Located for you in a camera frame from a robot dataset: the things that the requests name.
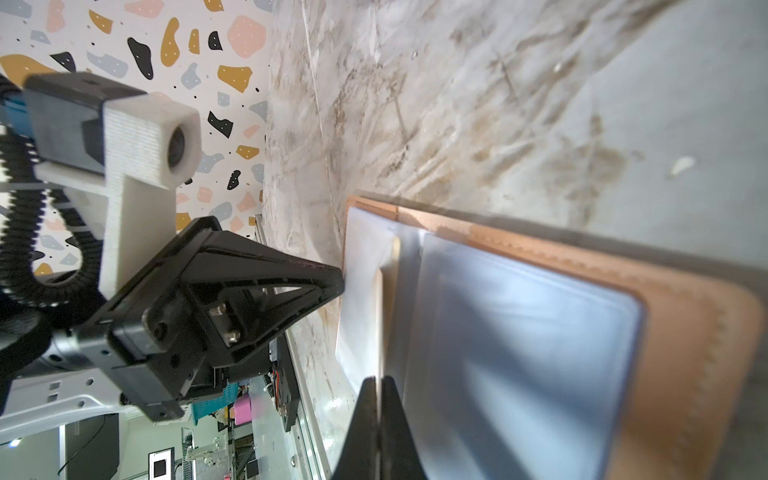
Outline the pink leather card holder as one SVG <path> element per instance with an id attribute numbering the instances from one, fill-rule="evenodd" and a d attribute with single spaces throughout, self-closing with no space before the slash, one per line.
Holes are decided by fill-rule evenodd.
<path id="1" fill-rule="evenodd" d="M 353 196 L 336 356 L 384 376 L 427 479 L 706 479 L 766 323 L 744 287 Z"/>

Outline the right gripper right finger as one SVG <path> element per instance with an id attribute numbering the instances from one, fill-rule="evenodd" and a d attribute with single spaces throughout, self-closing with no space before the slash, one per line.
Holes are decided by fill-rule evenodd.
<path id="1" fill-rule="evenodd" d="M 381 379 L 379 405 L 380 478 L 426 480 L 394 379 Z"/>

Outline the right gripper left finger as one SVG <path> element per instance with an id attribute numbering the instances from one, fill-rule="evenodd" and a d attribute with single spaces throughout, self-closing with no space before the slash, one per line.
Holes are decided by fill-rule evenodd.
<path id="1" fill-rule="evenodd" d="M 379 382 L 366 378 L 358 395 L 332 479 L 374 480 L 379 477 Z"/>

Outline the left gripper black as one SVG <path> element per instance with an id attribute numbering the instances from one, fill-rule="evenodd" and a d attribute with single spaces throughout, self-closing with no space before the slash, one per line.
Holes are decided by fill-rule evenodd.
<path id="1" fill-rule="evenodd" d="M 344 291 L 339 268 L 193 221 L 89 321 L 54 333 L 52 369 L 96 369 L 154 421 L 220 396 L 229 369 Z"/>

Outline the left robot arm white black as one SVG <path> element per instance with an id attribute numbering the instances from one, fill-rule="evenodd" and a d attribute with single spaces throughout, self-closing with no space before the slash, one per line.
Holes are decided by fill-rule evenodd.
<path id="1" fill-rule="evenodd" d="M 1 437 L 135 407 L 155 422 L 266 369 L 269 343 L 339 297 L 340 269 L 194 220 L 114 296 L 1 333 Z"/>

